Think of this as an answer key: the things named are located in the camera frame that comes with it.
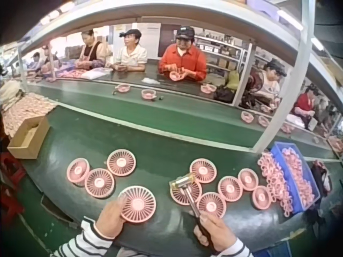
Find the ceiling light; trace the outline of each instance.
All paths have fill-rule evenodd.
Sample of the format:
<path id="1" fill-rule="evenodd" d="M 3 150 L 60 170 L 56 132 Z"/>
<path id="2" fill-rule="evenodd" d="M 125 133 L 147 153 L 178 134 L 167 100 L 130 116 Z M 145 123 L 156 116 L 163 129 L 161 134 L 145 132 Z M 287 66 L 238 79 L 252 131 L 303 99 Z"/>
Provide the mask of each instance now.
<path id="1" fill-rule="evenodd" d="M 284 10 L 279 10 L 278 15 L 283 17 L 285 20 L 287 20 L 290 24 L 292 24 L 298 30 L 302 31 L 304 29 L 304 27 L 302 26 L 300 22 L 298 22 L 296 19 L 294 19 L 291 15 L 289 15 Z"/>
<path id="2" fill-rule="evenodd" d="M 70 9 L 72 9 L 75 6 L 74 2 L 67 2 L 64 5 L 62 5 L 59 9 L 62 13 L 68 12 Z"/>
<path id="3" fill-rule="evenodd" d="M 51 20 L 56 19 L 59 16 L 59 11 L 52 11 L 51 13 L 48 14 L 49 18 Z"/>
<path id="4" fill-rule="evenodd" d="M 41 24 L 46 25 L 50 22 L 50 18 L 48 16 L 45 16 L 43 19 L 41 19 Z"/>
<path id="5" fill-rule="evenodd" d="M 319 51 L 323 51 L 324 50 L 324 46 L 322 45 L 322 43 L 318 40 L 318 38 L 316 37 L 313 37 L 311 39 L 312 43 L 316 46 L 316 48 L 319 50 Z"/>

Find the metal pole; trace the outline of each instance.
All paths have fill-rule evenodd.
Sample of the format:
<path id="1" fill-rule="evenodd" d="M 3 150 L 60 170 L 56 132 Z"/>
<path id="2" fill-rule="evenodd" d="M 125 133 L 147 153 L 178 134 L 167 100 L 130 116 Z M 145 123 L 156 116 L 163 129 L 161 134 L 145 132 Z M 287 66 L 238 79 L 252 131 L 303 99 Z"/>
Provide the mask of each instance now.
<path id="1" fill-rule="evenodd" d="M 300 92 L 302 82 L 305 78 L 307 68 L 310 61 L 310 53 L 312 49 L 311 38 L 314 36 L 315 26 L 315 0 L 302 0 L 302 25 L 304 26 L 301 32 L 300 44 L 298 54 L 296 57 L 294 69 L 292 71 L 292 77 L 288 81 L 292 90 L 288 90 L 285 94 L 285 98 L 281 101 L 273 119 L 269 126 L 259 138 L 257 143 L 253 147 L 255 153 L 261 153 L 270 142 L 274 139 L 275 135 L 284 123 L 287 115 L 291 111 L 294 102 Z"/>
<path id="2" fill-rule="evenodd" d="M 18 46 L 17 50 L 18 50 L 19 70 L 20 70 L 20 76 L 21 76 L 21 83 L 20 83 L 20 85 L 21 85 L 23 91 L 28 92 L 27 81 L 26 81 L 24 65 L 23 65 L 23 57 L 21 55 L 21 46 Z"/>
<path id="3" fill-rule="evenodd" d="M 241 102 L 241 98 L 243 96 L 245 87 L 247 86 L 247 83 L 248 83 L 252 63 L 255 60 L 255 50 L 256 50 L 256 45 L 250 43 L 248 53 L 247 53 L 247 58 L 245 60 L 245 65 L 241 74 L 240 84 L 238 85 L 234 100 L 232 102 L 233 106 L 238 107 L 238 105 Z"/>
<path id="4" fill-rule="evenodd" d="M 51 52 L 52 47 L 51 47 L 50 42 L 49 42 L 48 48 L 49 48 L 49 60 L 50 60 L 51 75 L 53 76 L 53 79 L 55 81 L 56 80 L 56 73 L 55 73 L 53 53 Z"/>
<path id="5" fill-rule="evenodd" d="M 337 126 L 337 124 L 338 124 L 339 121 L 341 120 L 341 117 L 342 117 L 342 114 L 338 114 L 338 115 L 337 115 L 337 118 L 336 118 L 336 120 L 334 121 L 334 123 L 333 123 L 333 125 L 332 125 L 330 131 L 327 133 L 326 139 L 328 139 L 329 136 L 331 136 L 332 131 L 334 130 L 334 128 Z"/>

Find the cardboard box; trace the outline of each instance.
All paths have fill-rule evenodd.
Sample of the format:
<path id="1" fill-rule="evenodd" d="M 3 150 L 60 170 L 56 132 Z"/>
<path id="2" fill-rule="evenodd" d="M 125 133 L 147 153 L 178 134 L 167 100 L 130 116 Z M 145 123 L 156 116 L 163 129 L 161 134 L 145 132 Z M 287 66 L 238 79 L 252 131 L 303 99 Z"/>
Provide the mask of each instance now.
<path id="1" fill-rule="evenodd" d="M 7 149 L 17 159 L 37 159 L 49 128 L 46 116 L 25 119 Z"/>

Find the striped sleeve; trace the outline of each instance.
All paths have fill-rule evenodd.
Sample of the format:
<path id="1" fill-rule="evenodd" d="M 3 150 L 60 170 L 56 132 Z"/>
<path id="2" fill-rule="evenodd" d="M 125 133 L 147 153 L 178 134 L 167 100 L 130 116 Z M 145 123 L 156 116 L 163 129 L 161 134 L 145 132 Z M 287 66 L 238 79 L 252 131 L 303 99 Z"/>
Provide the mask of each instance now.
<path id="1" fill-rule="evenodd" d="M 253 257 L 250 250 L 239 239 L 233 246 L 222 251 L 217 257 Z"/>
<path id="2" fill-rule="evenodd" d="M 114 238 L 102 235 L 95 226 L 95 221 L 84 218 L 81 227 L 84 231 L 61 245 L 50 257 L 89 257 L 104 256 Z"/>

